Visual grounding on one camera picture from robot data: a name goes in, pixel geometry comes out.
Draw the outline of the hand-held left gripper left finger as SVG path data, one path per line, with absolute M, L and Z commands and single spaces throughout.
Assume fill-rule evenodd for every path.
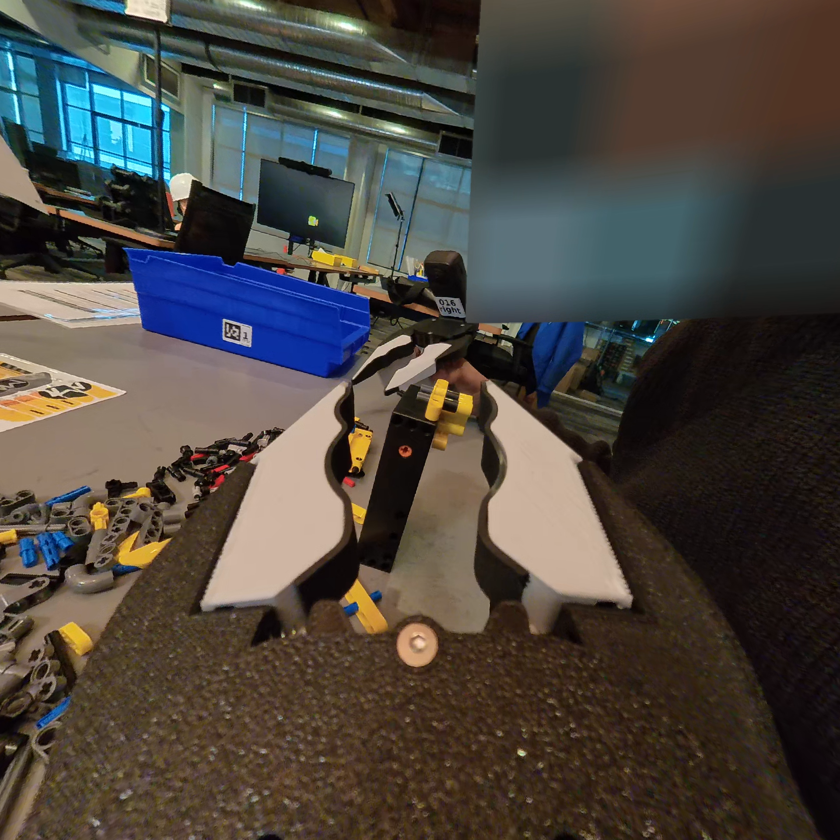
M 303 628 L 320 601 L 339 601 L 360 568 L 350 499 L 354 391 L 340 381 L 258 457 L 199 602 L 273 609 Z

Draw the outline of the black pole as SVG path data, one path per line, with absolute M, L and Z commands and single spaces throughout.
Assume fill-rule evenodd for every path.
M 154 166 L 157 192 L 157 228 L 161 235 L 165 234 L 165 212 L 167 203 L 165 198 L 164 178 L 164 144 L 163 144 L 163 110 L 162 110 L 162 62 L 161 62 L 161 25 L 154 22 L 154 110 L 153 110 L 153 138 L 154 138 Z

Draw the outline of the yellow toy connector assembly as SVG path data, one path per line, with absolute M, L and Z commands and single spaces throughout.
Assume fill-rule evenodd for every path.
M 450 437 L 463 436 L 474 411 L 474 398 L 458 392 L 445 379 L 437 379 L 434 385 L 422 385 L 418 397 L 426 403 L 425 419 L 435 425 L 432 447 L 445 451 Z

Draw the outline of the black computer monitor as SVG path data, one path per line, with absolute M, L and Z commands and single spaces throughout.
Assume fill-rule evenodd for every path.
M 257 225 L 292 237 L 342 249 L 346 245 L 355 186 L 292 165 L 262 160 L 259 166 Z

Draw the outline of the yellow perforated toy piece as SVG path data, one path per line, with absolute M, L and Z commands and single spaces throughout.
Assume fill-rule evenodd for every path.
M 371 448 L 372 438 L 373 432 L 370 426 L 356 417 L 349 432 L 351 461 L 348 477 L 364 476 L 364 464 Z

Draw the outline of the white printed paper sheet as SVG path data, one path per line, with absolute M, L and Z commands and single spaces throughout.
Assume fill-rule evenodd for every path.
M 141 324 L 131 282 L 4 280 L 1 304 L 68 329 Z

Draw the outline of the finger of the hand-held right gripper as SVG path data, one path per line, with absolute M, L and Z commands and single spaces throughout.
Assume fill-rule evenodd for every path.
M 353 385 L 370 379 L 390 368 L 395 362 L 413 356 L 415 342 L 409 333 L 400 333 L 395 337 L 380 343 L 375 350 L 362 363 L 361 367 L 353 373 Z
M 414 385 L 436 373 L 441 359 L 449 356 L 453 346 L 451 343 L 432 343 L 424 347 L 412 357 L 402 368 L 395 371 L 384 388 L 384 394 L 390 396 L 403 392 L 410 385 Z

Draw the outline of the blue jacket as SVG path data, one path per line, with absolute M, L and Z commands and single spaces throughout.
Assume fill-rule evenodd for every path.
M 523 322 L 518 339 L 530 346 L 526 392 L 537 408 L 547 407 L 556 386 L 579 361 L 585 322 Z

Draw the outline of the wooden office desk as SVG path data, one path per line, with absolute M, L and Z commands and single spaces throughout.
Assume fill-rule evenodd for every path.
M 172 252 L 175 239 L 146 229 L 125 227 L 85 212 L 96 209 L 91 198 L 35 183 L 39 197 L 44 201 L 47 214 L 54 219 L 54 228 L 64 238 L 95 238 L 107 245 L 130 249 L 151 249 Z
M 310 282 L 318 282 L 322 285 L 327 283 L 327 277 L 330 275 L 335 275 L 341 281 L 350 283 L 352 287 L 370 285 L 382 277 L 376 268 L 370 266 L 331 266 L 308 257 L 298 257 L 288 254 L 279 255 L 268 252 L 257 253 L 247 251 L 242 262 L 247 265 L 271 270 L 283 269 L 286 272 L 294 272 L 296 270 L 306 271 Z
M 381 288 L 367 285 L 352 285 L 352 293 L 358 297 L 367 298 L 371 302 L 371 310 L 392 319 L 408 319 L 418 321 L 439 317 L 438 310 L 422 303 L 395 303 Z

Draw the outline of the black toy motor block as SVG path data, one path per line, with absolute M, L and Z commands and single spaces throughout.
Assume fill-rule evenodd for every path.
M 436 422 L 426 418 L 428 398 L 410 385 L 388 425 L 358 540 L 360 563 L 392 572 L 409 513 L 432 447 Z

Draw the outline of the person's dark sweater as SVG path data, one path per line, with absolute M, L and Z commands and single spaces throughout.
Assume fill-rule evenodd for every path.
M 838 315 L 679 322 L 646 352 L 611 478 L 703 580 L 838 838 Z

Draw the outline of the pile of grey yellow toy parts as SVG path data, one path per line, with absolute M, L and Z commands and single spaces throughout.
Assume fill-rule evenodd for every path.
M 47 764 L 78 678 L 95 644 L 87 619 L 48 627 L 37 610 L 57 595 L 108 594 L 149 567 L 175 536 L 184 513 L 167 485 L 109 482 L 37 501 L 29 491 L 2 499 L 2 781 Z

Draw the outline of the person's right hand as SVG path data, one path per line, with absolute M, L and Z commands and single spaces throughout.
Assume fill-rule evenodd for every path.
M 474 405 L 480 400 L 482 385 L 487 378 L 467 360 L 449 359 L 437 364 L 436 377 L 448 383 L 448 388 L 470 396 Z

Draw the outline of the yellow toy beam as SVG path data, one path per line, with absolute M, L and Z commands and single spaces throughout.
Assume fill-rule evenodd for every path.
M 379 608 L 382 597 L 381 591 L 369 592 L 356 580 L 344 597 L 343 610 L 348 617 L 355 617 L 367 634 L 383 634 L 389 626 Z

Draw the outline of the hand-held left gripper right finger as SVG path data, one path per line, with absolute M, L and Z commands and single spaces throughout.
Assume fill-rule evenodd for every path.
M 563 607 L 628 610 L 634 597 L 581 472 L 583 459 L 528 409 L 486 382 L 475 573 L 491 607 L 519 602 L 549 634 Z

